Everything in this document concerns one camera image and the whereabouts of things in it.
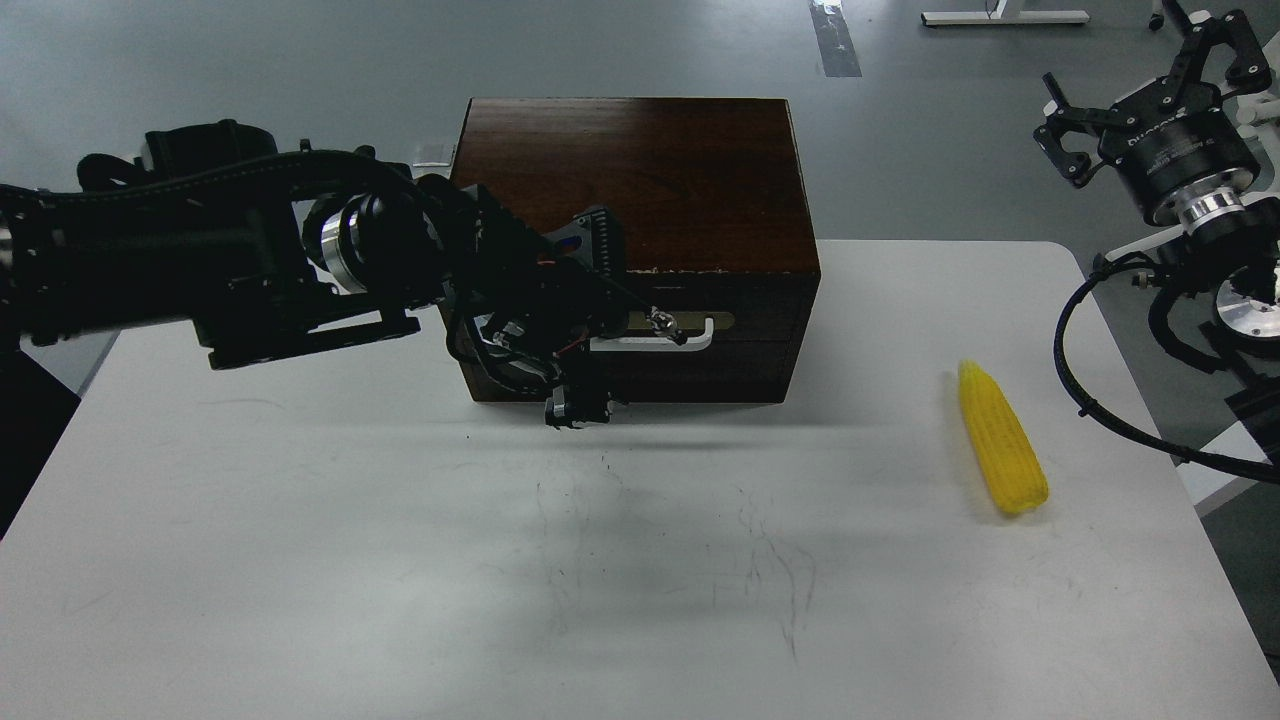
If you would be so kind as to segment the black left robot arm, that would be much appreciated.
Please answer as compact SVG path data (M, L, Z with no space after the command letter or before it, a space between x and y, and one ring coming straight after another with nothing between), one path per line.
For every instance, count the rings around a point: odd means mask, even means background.
M3 397L36 370L22 341L189 322L216 370L396 340L438 306L445 346L556 428L620 401L593 357L640 314L676 316L625 283L613 214L552 234L485 187L379 160L369 146L283 152L236 120L152 131L137 158L95 152L79 191L3 186Z

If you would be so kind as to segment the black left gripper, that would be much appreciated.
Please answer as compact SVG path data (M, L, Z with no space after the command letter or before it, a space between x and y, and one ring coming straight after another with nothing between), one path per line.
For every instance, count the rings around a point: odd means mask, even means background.
M618 388L593 341L621 337L626 307L637 307L657 338L689 342L672 313L626 286L625 233L609 208L541 233L483 184L422 176L416 186L445 263L445 346L477 395L547 396L544 423L556 429L608 424Z

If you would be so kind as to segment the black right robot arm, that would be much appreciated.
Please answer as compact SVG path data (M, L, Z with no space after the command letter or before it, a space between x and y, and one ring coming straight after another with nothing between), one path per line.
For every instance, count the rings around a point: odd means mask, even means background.
M1167 316L1183 295L1277 304L1277 200L1245 201L1261 164L1224 110L1230 97L1268 90L1274 74L1242 10L1192 17L1176 1L1162 9L1181 36L1170 70L1108 108L1071 105L1046 74L1052 105L1034 140L1071 186L1111 167L1146 224L1179 228L1160 252L1164 282L1148 325L1166 354L1211 374L1228 361L1179 340Z

